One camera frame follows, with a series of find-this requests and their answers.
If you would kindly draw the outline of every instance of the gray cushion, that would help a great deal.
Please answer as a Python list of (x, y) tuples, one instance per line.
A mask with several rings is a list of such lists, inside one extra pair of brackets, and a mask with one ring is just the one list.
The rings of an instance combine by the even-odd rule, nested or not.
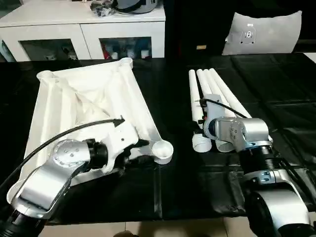
[(273, 18), (252, 18), (235, 13), (223, 55), (291, 53), (301, 25), (302, 11)]

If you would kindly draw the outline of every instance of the black table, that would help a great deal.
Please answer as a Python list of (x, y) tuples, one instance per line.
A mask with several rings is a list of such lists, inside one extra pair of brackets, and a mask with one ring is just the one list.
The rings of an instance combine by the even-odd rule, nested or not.
[[(0, 180), (21, 162), (37, 98), (36, 74), (105, 60), (1, 63)], [(253, 117), (265, 120), (274, 147), (316, 191), (316, 64), (303, 54), (200, 58), (192, 63), (135, 60), (134, 74), (152, 117), (174, 146), (171, 163), (132, 168), (71, 188), (52, 224), (171, 220), (245, 215), (236, 154), (192, 149), (189, 69), (215, 68)], [(303, 195), (310, 210), (309, 200)], [(5, 207), (5, 194), (0, 195)]]

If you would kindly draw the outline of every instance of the robotic arm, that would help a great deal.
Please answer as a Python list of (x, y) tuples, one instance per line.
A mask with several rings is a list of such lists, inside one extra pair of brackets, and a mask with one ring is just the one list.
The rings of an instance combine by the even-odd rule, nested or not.
[(80, 179), (90, 169), (92, 174), (111, 173), (116, 158), (138, 141), (135, 128), (124, 121), (101, 142), (89, 139), (57, 143), (49, 159), (28, 176), (13, 198), (15, 210), (3, 223), (0, 236), (38, 236), (74, 179)]
[(239, 154), (252, 231), (259, 237), (316, 236), (300, 194), (273, 154), (265, 122), (258, 118), (221, 117), (206, 124), (204, 131), (231, 143)]

